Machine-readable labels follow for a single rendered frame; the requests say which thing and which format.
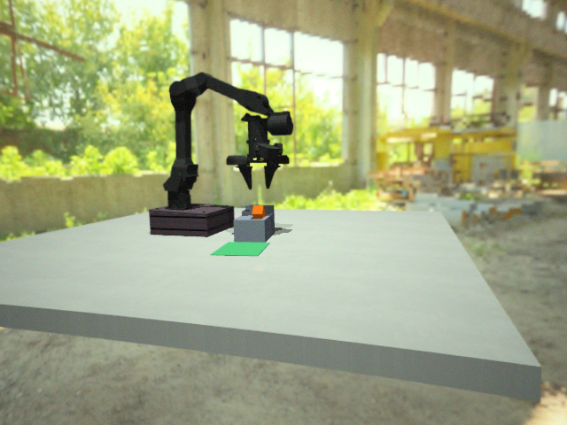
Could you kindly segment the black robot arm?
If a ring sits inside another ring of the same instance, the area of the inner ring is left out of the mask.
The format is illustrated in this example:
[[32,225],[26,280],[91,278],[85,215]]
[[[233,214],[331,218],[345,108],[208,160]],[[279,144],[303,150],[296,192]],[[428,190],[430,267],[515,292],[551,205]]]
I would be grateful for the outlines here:
[[[220,81],[210,74],[198,73],[181,81],[175,81],[169,88],[170,100],[175,109],[175,161],[171,166],[170,177],[164,182],[167,191],[167,207],[169,210],[187,210],[191,206],[192,189],[198,178],[198,164],[192,160],[191,111],[196,97],[206,89],[219,92],[235,99],[247,111],[268,116],[251,116],[246,113],[241,121],[248,122],[248,136],[291,135],[293,123],[291,113],[274,112],[269,106],[268,97],[257,91],[240,89],[225,81]],[[256,139],[252,147],[252,156],[277,159],[283,154],[283,145],[270,145],[268,140],[260,143]],[[258,152],[258,153],[257,153]]]

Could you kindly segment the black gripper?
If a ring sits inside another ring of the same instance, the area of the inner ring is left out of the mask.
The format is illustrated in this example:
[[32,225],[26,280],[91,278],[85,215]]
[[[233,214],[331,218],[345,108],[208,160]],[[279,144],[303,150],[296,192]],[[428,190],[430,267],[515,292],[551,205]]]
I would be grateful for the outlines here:
[[[248,136],[248,141],[246,144],[249,144],[249,154],[246,155],[235,155],[235,156],[228,156],[227,157],[227,166],[234,166],[237,165],[236,168],[239,169],[241,174],[245,178],[245,182],[249,189],[252,189],[252,166],[250,163],[267,163],[264,166],[265,171],[265,182],[266,187],[269,189],[270,184],[272,182],[274,173],[279,166],[279,164],[290,164],[289,158],[287,155],[278,155],[277,159],[270,158],[270,159],[260,159],[263,158],[262,156],[252,156],[252,147],[256,139],[260,140],[260,143],[264,143],[265,140],[268,139],[267,136]],[[254,159],[257,158],[257,159]]]

